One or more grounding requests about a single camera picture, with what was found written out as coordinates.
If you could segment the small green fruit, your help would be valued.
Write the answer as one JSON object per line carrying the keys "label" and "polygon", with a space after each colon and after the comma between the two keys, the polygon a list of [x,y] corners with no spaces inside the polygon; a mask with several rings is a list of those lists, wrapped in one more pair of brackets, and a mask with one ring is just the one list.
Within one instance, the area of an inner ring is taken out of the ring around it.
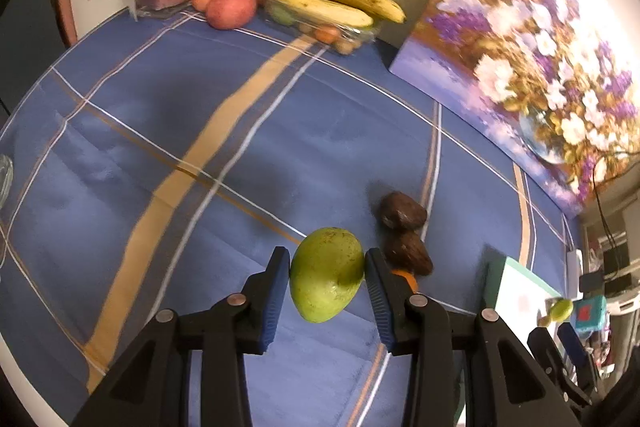
{"label": "small green fruit", "polygon": [[549,308],[548,317],[551,322],[562,323],[570,318],[574,311],[574,303],[570,299],[556,300]]}

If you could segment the small brown kiwi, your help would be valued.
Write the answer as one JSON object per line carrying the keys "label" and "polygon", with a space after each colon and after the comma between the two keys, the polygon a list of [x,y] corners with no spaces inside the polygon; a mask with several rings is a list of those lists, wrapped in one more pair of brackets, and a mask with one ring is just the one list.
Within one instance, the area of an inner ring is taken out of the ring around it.
{"label": "small brown kiwi", "polygon": [[550,324],[551,324],[551,319],[550,317],[548,317],[548,315],[545,315],[544,317],[539,317],[538,319],[539,327],[548,327]]}

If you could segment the small orange tangerine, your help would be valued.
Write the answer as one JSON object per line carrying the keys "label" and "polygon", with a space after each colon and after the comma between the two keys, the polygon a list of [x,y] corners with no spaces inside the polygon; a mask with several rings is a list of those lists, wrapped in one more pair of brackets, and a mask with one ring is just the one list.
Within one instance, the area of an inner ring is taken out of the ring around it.
{"label": "small orange tangerine", "polygon": [[406,270],[401,270],[401,269],[393,269],[392,273],[394,275],[397,275],[398,277],[402,277],[411,288],[413,294],[416,294],[419,292],[418,281],[416,280],[416,277],[411,272]]}

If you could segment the white tray green rim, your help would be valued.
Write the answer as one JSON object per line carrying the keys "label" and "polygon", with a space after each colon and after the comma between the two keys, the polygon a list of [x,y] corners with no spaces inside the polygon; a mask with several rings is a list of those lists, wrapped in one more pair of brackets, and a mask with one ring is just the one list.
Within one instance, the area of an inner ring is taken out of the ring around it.
{"label": "white tray green rim", "polygon": [[560,298],[555,289],[511,257],[489,262],[483,306],[494,309],[525,347],[538,320]]}

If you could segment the teal toy box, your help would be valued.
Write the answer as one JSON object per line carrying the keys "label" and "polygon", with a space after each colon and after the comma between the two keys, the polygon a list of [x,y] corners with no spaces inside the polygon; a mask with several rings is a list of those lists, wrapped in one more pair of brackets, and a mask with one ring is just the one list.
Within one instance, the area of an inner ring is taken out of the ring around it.
{"label": "teal toy box", "polygon": [[574,303],[574,329],[578,334],[592,334],[603,329],[606,322],[606,299],[602,295]]}

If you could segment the white power strip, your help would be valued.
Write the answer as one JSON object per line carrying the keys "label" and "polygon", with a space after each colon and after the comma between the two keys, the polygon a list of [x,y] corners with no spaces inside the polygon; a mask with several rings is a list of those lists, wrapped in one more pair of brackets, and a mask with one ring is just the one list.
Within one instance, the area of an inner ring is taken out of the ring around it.
{"label": "white power strip", "polygon": [[578,248],[567,251],[565,259],[566,297],[574,300],[580,296],[579,277],[582,276],[582,251]]}

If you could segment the black power adapter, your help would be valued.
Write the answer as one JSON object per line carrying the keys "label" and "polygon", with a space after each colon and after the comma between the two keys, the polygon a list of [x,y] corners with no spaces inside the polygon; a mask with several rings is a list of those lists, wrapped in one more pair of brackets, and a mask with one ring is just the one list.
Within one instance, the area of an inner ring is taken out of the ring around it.
{"label": "black power adapter", "polygon": [[628,244],[623,243],[603,253],[598,269],[579,277],[579,290],[584,294],[602,291],[605,297],[614,297],[639,283],[639,260],[632,259]]}

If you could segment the blue plaid tablecloth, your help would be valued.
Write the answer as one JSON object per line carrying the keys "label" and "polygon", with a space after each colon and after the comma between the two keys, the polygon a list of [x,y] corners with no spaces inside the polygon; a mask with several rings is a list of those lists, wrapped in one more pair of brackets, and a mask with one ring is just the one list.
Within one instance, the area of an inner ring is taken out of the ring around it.
{"label": "blue plaid tablecloth", "polygon": [[67,424],[153,312],[205,310],[323,227],[378,246],[390,191],[427,208],[446,307],[480,309],[499,255],[564,293],[578,223],[394,57],[122,13],[51,62],[1,132],[3,367]]}

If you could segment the clear plastic fruit container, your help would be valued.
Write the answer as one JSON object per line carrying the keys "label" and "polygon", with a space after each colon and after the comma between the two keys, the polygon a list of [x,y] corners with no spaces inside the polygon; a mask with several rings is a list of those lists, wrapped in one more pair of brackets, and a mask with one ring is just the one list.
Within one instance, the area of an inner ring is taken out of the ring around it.
{"label": "clear plastic fruit container", "polygon": [[373,42],[381,27],[377,20],[363,28],[328,22],[281,0],[262,0],[262,12],[267,20],[288,28],[292,35],[315,38],[341,55],[353,54],[364,44]]}

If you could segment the floral canvas painting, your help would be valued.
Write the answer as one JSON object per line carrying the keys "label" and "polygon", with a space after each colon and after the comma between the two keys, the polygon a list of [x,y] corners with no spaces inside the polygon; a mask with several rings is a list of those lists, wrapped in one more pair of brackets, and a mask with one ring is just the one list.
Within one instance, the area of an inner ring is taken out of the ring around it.
{"label": "floral canvas painting", "polygon": [[639,66],[605,0],[428,0],[392,73],[578,215],[639,147]]}

